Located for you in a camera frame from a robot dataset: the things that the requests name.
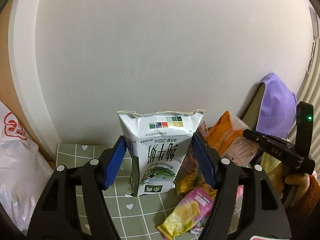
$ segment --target purple bag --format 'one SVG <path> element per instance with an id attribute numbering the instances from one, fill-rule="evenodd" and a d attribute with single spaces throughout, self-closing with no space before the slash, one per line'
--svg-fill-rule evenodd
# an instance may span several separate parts
<path id="1" fill-rule="evenodd" d="M 286 139 L 295 119 L 297 97 L 275 73 L 270 73 L 260 83 L 266 88 L 256 130 Z"/>

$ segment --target pink snack bag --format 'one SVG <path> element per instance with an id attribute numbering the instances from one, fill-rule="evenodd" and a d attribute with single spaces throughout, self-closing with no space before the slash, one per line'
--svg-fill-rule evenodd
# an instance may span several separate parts
<path id="1" fill-rule="evenodd" d="M 166 239 L 190 230 L 197 224 L 213 205 L 213 199 L 202 189 L 191 190 L 176 206 L 174 211 L 156 229 Z"/>
<path id="2" fill-rule="evenodd" d="M 243 195 L 243 185 L 239 185 L 237 188 L 237 197 L 236 200 L 238 200 Z M 210 211 L 192 228 L 190 229 L 190 232 L 195 235 L 200 235 L 208 218 L 210 215 Z"/>

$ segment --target blue gripper pad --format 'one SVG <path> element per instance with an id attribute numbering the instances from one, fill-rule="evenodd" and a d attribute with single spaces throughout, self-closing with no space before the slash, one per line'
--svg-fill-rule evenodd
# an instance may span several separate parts
<path id="1" fill-rule="evenodd" d="M 215 188 L 217 183 L 215 179 L 215 168 L 212 165 L 207 152 L 197 135 L 194 135 L 192 138 L 192 149 L 200 166 L 200 170 L 205 182 L 212 188 Z"/>
<path id="2" fill-rule="evenodd" d="M 103 182 L 103 185 L 107 189 L 115 182 L 121 162 L 124 158 L 125 152 L 127 151 L 127 146 L 123 136 L 118 139 L 117 143 L 112 149 L 113 155 L 106 166 L 105 179 Z"/>

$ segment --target orange snack bag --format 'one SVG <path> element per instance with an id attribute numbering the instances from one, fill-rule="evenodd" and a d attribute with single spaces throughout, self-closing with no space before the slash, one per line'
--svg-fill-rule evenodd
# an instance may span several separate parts
<path id="1" fill-rule="evenodd" d="M 229 158 L 238 166 L 246 166 L 255 156 L 258 144 L 243 137 L 250 129 L 242 120 L 226 111 L 205 137 L 208 146 L 217 150 L 221 157 Z"/>

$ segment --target green checkered mat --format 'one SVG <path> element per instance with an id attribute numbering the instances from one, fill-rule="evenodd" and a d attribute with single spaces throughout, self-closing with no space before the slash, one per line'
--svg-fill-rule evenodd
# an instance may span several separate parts
<path id="1" fill-rule="evenodd" d="M 92 158 L 99 158 L 106 146 L 81 144 L 60 144 L 57 151 L 57 166 L 64 164 L 67 168 L 83 166 Z M 156 226 L 160 225 L 179 203 L 176 190 L 139 197 L 126 197 L 131 173 L 131 158 L 128 153 L 120 165 L 115 183 L 103 191 L 113 224 L 120 238 L 128 240 L 163 240 Z M 76 187 L 79 219 L 82 231 L 91 234 L 87 220 L 81 186 Z M 231 231 L 235 231 L 239 220 L 240 208 L 235 209 Z M 189 232 L 183 233 L 176 240 L 196 240 Z"/>

